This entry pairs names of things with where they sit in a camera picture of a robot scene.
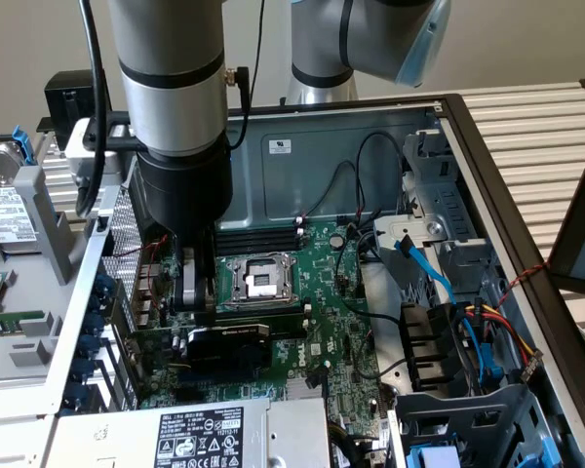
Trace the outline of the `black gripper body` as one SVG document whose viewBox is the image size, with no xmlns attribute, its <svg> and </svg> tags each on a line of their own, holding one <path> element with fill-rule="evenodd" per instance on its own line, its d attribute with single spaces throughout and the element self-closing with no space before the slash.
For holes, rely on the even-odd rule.
<svg viewBox="0 0 585 468">
<path fill-rule="evenodd" d="M 233 178 L 226 136 L 189 156 L 147 151 L 137 158 L 149 213 L 181 246 L 196 244 L 228 209 Z"/>
</svg>

